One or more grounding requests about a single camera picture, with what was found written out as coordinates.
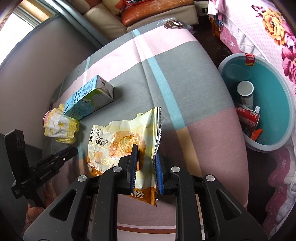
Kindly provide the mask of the person left hand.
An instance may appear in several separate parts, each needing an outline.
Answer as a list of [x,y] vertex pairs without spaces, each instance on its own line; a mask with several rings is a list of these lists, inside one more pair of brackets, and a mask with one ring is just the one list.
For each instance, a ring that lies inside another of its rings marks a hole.
[[[45,196],[45,208],[47,208],[55,199],[56,199],[56,192],[53,189],[51,181],[46,183],[44,188],[44,196]],[[37,217],[45,210],[43,207],[31,207],[28,204],[28,209],[25,217],[25,226],[23,227],[23,233],[26,229],[37,219]]]

